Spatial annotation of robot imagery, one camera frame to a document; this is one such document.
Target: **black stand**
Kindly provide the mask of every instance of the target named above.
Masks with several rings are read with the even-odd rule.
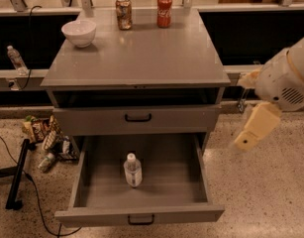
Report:
[[[22,171],[23,171],[27,151],[28,150],[32,151],[34,148],[35,148],[35,144],[30,143],[29,139],[25,139],[23,141],[22,150],[17,166],[0,170],[0,178],[14,176],[9,197],[7,199],[7,203],[5,206],[6,209],[18,210],[21,209],[23,206],[21,200],[16,201],[16,196],[21,182],[21,176],[22,176]]]

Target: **soda can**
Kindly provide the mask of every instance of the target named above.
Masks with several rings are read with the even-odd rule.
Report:
[[[116,15],[119,29],[127,30],[132,28],[132,2],[131,0],[116,0]]]
[[[160,28],[168,28],[171,23],[172,0],[157,0],[157,25]]]

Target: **plastic bottle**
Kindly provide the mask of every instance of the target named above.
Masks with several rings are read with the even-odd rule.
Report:
[[[48,153],[43,161],[39,164],[38,168],[41,170],[43,173],[46,172],[54,163],[55,161],[55,155],[53,153]]]
[[[11,60],[15,70],[20,76],[25,76],[29,74],[29,70],[27,69],[20,53],[15,50],[13,46],[7,47],[7,56]]]
[[[136,159],[135,154],[128,154],[127,160],[124,162],[124,171],[126,182],[132,186],[137,187],[142,182],[142,165],[141,162]]]

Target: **bowl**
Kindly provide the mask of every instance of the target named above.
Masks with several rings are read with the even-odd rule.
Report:
[[[61,31],[75,46],[89,46],[95,37],[96,24],[89,20],[75,20],[62,26]]]

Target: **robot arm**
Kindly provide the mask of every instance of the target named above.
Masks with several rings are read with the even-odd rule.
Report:
[[[253,148],[279,123],[282,111],[304,107],[304,38],[291,48],[283,49],[260,70],[244,76],[238,82],[244,88],[254,88],[264,102],[253,108],[235,146],[243,151]]]

